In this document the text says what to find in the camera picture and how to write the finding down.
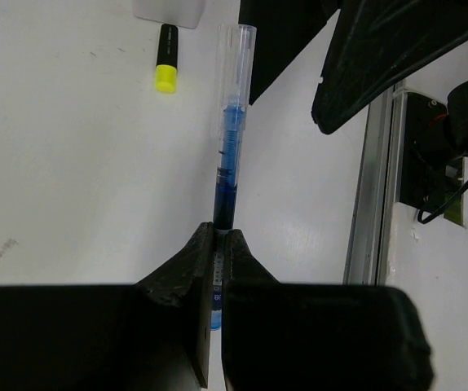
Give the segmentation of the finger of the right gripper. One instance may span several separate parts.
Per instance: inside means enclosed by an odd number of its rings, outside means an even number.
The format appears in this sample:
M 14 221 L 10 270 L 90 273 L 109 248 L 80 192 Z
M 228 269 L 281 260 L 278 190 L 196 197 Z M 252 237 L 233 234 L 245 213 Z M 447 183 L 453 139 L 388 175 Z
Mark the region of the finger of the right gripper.
M 468 40 L 468 1 L 344 1 L 311 108 L 332 134 L 385 90 Z
M 238 23 L 257 29 L 250 104 L 282 74 L 337 10 L 337 1 L 241 0 Z

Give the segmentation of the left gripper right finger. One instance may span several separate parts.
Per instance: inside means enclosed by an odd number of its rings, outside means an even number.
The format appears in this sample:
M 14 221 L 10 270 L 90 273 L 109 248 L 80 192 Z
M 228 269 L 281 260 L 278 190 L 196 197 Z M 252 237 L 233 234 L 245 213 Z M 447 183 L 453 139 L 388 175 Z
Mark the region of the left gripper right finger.
M 222 363 L 230 390 L 428 390 L 434 380 L 404 292 L 279 282 L 238 230 L 225 243 Z

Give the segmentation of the blue pen clear cap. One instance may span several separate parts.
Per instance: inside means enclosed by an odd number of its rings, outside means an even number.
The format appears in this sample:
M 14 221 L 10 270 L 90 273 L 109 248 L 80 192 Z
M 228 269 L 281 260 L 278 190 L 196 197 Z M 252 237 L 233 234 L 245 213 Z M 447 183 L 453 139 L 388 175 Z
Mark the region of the blue pen clear cap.
M 214 189 L 214 274 L 211 325 L 222 325 L 222 285 L 225 241 L 233 228 L 241 145 L 249 107 L 257 29 L 247 24 L 219 28 L 212 131 L 218 139 Z

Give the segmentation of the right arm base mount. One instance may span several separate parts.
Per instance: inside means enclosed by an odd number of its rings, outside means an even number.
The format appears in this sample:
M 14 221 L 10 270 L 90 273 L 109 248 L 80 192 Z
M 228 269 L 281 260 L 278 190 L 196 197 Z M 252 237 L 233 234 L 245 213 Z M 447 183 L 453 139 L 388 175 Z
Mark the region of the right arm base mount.
M 399 201 L 417 210 L 426 225 L 438 218 L 461 226 L 464 163 L 452 138 L 445 104 L 426 95 L 405 96 Z

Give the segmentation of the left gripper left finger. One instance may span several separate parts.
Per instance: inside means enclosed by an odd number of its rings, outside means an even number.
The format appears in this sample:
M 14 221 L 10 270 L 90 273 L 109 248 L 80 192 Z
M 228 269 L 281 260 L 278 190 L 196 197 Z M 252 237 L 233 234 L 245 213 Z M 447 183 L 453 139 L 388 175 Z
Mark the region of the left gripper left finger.
M 208 384 L 214 229 L 137 283 L 0 286 L 0 390 Z

